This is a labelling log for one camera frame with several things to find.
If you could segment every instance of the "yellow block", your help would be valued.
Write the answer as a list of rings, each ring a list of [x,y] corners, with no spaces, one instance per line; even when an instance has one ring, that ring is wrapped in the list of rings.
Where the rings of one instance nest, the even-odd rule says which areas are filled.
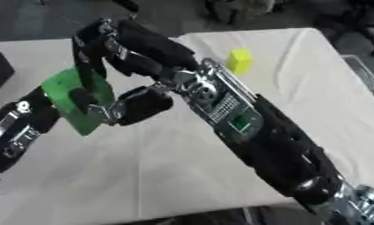
[[[231,51],[226,66],[234,74],[242,74],[248,72],[253,64],[253,57],[247,49],[235,49]]]

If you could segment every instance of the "black chair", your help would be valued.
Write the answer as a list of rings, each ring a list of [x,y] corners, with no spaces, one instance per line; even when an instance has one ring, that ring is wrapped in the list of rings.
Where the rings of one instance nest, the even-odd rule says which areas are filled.
[[[348,3],[351,6],[350,10],[343,12],[340,16],[319,16],[316,26],[331,26],[332,23],[343,26],[343,29],[328,37],[334,46],[348,32],[360,33],[374,46],[374,32],[372,31],[374,23],[371,23],[369,19],[370,10],[374,9],[374,0],[348,0]]]

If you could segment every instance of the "floor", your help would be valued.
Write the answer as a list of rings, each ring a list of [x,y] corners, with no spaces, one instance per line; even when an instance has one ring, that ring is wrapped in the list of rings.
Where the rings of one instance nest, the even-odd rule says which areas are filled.
[[[68,38],[95,18],[125,18],[128,14],[111,0],[0,1],[0,41]],[[243,25],[221,25],[207,19],[202,0],[136,0],[141,7],[139,21],[151,30],[168,36],[183,33],[245,29],[276,29],[311,26],[320,13],[339,13],[345,7],[340,0],[307,0],[288,5],[284,12],[252,19]],[[339,43],[342,54],[356,54],[374,73],[370,43],[358,34],[349,34]],[[272,224],[318,224],[301,221],[305,214],[278,209],[270,216]]]

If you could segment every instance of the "green cube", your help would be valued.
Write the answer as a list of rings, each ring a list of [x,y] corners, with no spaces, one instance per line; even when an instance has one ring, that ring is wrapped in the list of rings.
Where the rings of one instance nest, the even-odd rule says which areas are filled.
[[[93,91],[91,94],[100,105],[111,105],[114,93],[111,85],[100,75],[93,74]],[[47,93],[54,106],[82,136],[90,134],[101,121],[83,114],[70,99],[70,92],[76,88],[83,88],[76,69],[66,69],[47,79],[41,88]]]

